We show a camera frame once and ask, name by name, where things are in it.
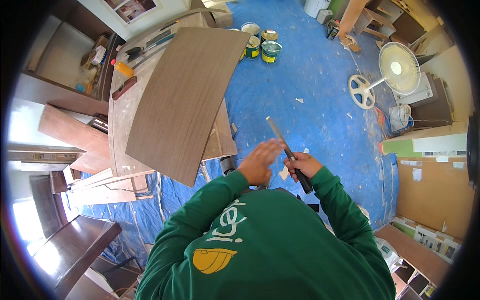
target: orange juice bottle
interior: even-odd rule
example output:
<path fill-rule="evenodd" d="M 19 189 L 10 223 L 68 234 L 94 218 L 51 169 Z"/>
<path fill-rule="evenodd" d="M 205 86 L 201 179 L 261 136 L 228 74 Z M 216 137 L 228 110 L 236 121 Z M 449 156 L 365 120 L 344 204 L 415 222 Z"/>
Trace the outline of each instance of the orange juice bottle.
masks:
<path fill-rule="evenodd" d="M 119 71 L 123 75 L 127 76 L 128 78 L 132 77 L 133 74 L 134 74 L 133 69 L 130 68 L 129 66 L 127 66 L 125 63 L 123 63 L 121 61 L 117 61 L 116 59 L 112 59 L 110 64 L 112 66 L 114 66 L 117 71 Z"/>

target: floor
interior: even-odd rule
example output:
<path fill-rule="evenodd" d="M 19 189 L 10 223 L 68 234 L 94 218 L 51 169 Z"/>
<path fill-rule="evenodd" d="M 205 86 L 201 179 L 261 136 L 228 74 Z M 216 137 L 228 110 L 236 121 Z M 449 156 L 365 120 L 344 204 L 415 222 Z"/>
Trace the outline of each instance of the floor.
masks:
<path fill-rule="evenodd" d="M 237 165 L 259 142 L 274 137 L 265 121 L 271 116 L 293 151 L 310 151 L 341 178 L 352 200 L 369 212 L 374 230 L 385 225 L 396 210 L 396 157 L 382 157 L 378 143 L 383 136 L 374 109 L 363 110 L 355 105 L 347 88 L 353 74 L 361 72 L 373 81 L 380 77 L 379 49 L 374 37 L 366 33 L 355 36 L 362 48 L 353 54 L 357 70 L 349 51 L 338 39 L 325 38 L 326 27 L 303 11 L 301 0 L 241 0 L 228 6 L 234 28 L 254 22 L 262 30 L 276 30 L 283 46 L 273 64 L 261 58 L 241 61 L 228 86 L 228 117 L 238 129 L 234 137 Z M 385 83 L 374 90 L 376 105 L 382 111 L 395 105 Z M 271 188 L 283 187 L 299 194 L 308 204 L 319 203 L 313 193 L 305 195 L 291 178 L 281 179 L 278 173 L 283 169 L 283 159 L 279 157 L 272 165 Z M 221 175 L 218 160 L 208 161 L 206 167 L 210 178 Z M 106 257 L 122 261 L 135 255 L 144 264 L 147 252 L 143 243 L 153 243 L 162 229 L 162 220 L 188 201 L 205 184 L 205 178 L 199 172 L 192 189 L 157 173 L 148 177 L 148 183 L 153 199 L 80 208 L 87 216 L 120 223 L 123 231 L 104 252 Z M 323 212 L 319 216 L 328 222 Z"/>

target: person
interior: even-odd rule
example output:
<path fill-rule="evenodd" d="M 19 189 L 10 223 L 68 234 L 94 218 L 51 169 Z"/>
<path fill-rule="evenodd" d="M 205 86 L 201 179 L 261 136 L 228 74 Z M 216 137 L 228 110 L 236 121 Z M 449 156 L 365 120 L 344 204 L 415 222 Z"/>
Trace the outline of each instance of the person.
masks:
<path fill-rule="evenodd" d="M 284 164 L 295 182 L 295 168 L 310 178 L 335 235 L 287 192 L 246 192 L 270 180 L 283 147 L 261 143 L 165 221 L 135 299 L 395 298 L 368 219 L 311 155 Z"/>

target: black handle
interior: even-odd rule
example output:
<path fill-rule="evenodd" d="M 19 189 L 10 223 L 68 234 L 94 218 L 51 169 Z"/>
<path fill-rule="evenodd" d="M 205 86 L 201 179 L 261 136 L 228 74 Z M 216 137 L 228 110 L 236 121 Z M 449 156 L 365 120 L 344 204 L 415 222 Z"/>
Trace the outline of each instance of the black handle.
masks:
<path fill-rule="evenodd" d="M 305 194 L 309 194 L 313 191 L 312 183 L 310 179 L 305 176 L 299 169 L 295 169 L 295 174 L 297 174 L 297 179 L 300 181 L 301 187 L 303 187 L 303 191 Z"/>

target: standing fan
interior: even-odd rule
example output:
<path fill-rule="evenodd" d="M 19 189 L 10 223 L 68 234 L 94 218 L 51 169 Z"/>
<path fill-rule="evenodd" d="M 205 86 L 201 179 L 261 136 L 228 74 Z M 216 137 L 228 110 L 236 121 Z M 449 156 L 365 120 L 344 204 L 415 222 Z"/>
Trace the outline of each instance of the standing fan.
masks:
<path fill-rule="evenodd" d="M 390 42 L 385 44 L 378 56 L 378 65 L 382 77 L 370 84 L 361 75 L 352 75 L 348 79 L 348 91 L 353 101 L 363 109 L 372 108 L 375 104 L 375 93 L 372 88 L 385 81 L 395 92 L 408 95 L 417 89 L 420 83 L 420 66 L 415 55 L 405 45 Z"/>

